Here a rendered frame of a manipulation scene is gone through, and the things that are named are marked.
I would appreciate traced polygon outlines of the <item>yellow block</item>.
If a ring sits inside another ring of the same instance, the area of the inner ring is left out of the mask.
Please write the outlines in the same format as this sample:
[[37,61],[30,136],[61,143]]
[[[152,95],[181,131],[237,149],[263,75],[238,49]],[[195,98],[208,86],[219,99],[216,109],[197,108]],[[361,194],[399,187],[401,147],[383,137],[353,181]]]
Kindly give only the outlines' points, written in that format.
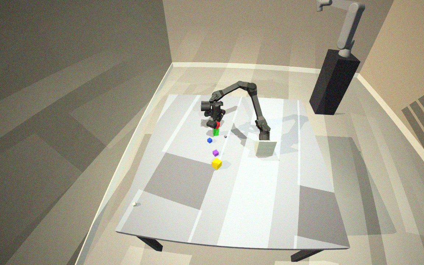
[[215,158],[214,161],[212,162],[212,167],[218,170],[219,167],[221,166],[222,166],[222,161],[220,161],[218,158]]

